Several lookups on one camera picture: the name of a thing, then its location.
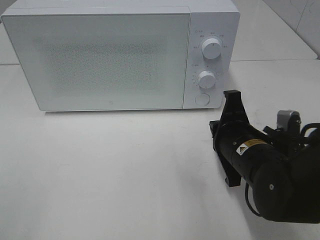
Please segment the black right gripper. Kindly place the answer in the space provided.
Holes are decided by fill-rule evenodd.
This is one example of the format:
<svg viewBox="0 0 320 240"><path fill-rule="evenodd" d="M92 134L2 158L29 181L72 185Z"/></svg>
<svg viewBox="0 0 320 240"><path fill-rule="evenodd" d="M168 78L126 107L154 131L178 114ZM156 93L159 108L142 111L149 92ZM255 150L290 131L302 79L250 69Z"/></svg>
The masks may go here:
<svg viewBox="0 0 320 240"><path fill-rule="evenodd" d="M228 187L241 185L239 173L271 173L273 147L266 134L249 123L241 92L223 92L225 104L218 120L209 123L213 148L225 172Z"/></svg>

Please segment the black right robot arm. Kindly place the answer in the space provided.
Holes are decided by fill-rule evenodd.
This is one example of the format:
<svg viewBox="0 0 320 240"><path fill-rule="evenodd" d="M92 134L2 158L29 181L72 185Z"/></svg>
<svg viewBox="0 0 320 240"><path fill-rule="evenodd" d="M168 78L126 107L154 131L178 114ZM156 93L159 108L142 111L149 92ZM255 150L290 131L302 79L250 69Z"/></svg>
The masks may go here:
<svg viewBox="0 0 320 240"><path fill-rule="evenodd" d="M320 125L301 124L293 110L277 113L276 128L254 128L238 90L224 92L219 120L209 123L213 149L226 184L245 181L247 206L269 221L317 224L320 221Z"/></svg>

